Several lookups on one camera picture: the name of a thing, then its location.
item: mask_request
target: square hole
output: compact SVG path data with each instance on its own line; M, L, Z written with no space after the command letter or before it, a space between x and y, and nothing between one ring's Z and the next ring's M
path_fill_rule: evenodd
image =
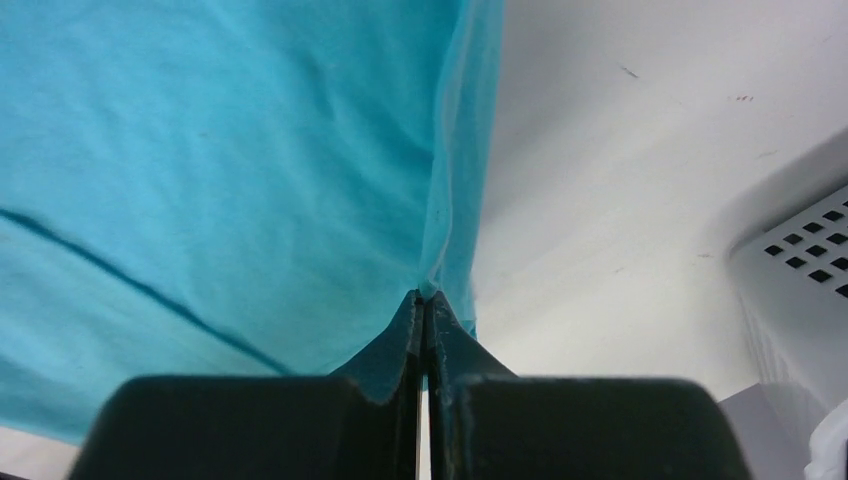
M825 272L824 270L816 270L815 272L813 272L813 273L811 273L807 276L812 278L813 280L819 282L819 283L824 283L824 282L830 280L831 278L833 278L833 275Z
M848 237L842 235L841 233L834 233L833 235L827 237L830 243L835 243L836 245L842 245L846 241L848 241Z
M792 258L790 258L789 260L786 261L786 264L789 265L792 268L801 268L804 265L806 265L807 262L805 262L804 260L801 260L798 257L792 257Z
M812 255L814 257L821 257L822 255L827 253L827 249L820 247L818 245L813 245L812 247L807 249L807 253L809 253L810 255Z
M837 212L837 211L835 211L835 210L831 210L831 211L829 211L829 212L825 213L825 214L824 214L824 215L822 215L822 216L823 216L824 218L826 218L826 219L830 220L831 222L836 222L836 221L839 221L839 220L841 220L841 219L845 218L845 215L842 215L841 213L839 213L839 212Z
M810 233L816 233L816 232L820 232L820 231L824 230L824 227L822 227L821 225L819 225L816 222L810 222L810 223L804 225L804 230L806 230Z
M778 247L777 245L772 245L768 247L765 252L771 255L772 257L776 257L777 255L783 253L783 249Z
M796 235L796 234L793 233L793 234L790 234L790 235L787 235L786 237L784 237L783 241L785 241L786 243L788 243L790 245L797 245L803 239L804 238L801 237L800 235Z
M848 258L839 257L836 260L830 262L830 264L840 270L848 270Z

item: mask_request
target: gray plastic part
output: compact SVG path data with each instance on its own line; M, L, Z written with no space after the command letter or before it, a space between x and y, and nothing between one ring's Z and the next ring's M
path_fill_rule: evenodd
M806 447L848 399L848 187L736 250L730 272L766 397ZM818 437L832 440L805 448L807 460L826 457L838 465L818 465L807 478L831 478L837 470L845 478L844 454L836 459L848 437L833 431L843 424L831 418L830 431Z

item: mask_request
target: white wall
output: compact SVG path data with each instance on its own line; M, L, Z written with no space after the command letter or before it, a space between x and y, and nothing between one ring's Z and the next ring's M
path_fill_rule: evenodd
M754 383L723 260L848 172L846 3L507 4L481 340L520 373Z

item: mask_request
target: turquoise fabric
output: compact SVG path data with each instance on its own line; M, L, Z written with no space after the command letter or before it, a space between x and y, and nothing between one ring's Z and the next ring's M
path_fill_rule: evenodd
M469 330L499 0L0 6L0 423L128 378L323 374L443 289Z

